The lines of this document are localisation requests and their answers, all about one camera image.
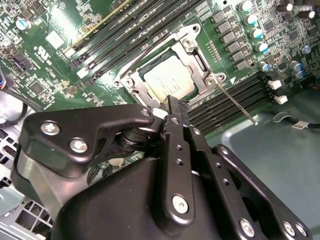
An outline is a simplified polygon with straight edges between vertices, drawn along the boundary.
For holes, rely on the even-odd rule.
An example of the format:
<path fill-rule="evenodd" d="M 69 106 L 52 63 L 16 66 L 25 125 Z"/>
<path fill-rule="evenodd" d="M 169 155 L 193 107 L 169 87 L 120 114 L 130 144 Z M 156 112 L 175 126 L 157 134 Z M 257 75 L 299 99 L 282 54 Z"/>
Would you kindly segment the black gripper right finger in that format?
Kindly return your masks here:
<path fill-rule="evenodd" d="M 311 231 L 227 146 L 210 147 L 183 113 L 192 163 L 224 240 L 311 240 Z"/>

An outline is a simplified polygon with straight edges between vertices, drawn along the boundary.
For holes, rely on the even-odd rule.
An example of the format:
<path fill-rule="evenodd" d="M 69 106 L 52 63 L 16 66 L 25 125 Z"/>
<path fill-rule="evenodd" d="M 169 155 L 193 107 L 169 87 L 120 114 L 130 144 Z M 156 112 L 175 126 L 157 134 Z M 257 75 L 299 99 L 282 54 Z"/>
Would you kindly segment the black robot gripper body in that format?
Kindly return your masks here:
<path fill-rule="evenodd" d="M 193 174 L 189 157 L 139 160 L 70 199 L 60 210 L 52 240 L 227 240 L 223 190 L 207 169 Z"/>

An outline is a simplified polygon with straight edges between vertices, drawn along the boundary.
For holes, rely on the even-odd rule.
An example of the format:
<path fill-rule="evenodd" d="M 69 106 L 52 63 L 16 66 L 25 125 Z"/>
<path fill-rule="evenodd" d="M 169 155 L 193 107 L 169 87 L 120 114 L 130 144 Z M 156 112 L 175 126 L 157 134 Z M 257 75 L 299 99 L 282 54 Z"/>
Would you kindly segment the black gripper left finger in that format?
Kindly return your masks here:
<path fill-rule="evenodd" d="M 98 164 L 140 151 L 147 158 L 189 157 L 188 107 L 169 95 L 159 113 L 133 103 L 36 112 L 23 122 L 11 172 L 13 185 L 40 201 L 52 218 L 90 185 Z"/>

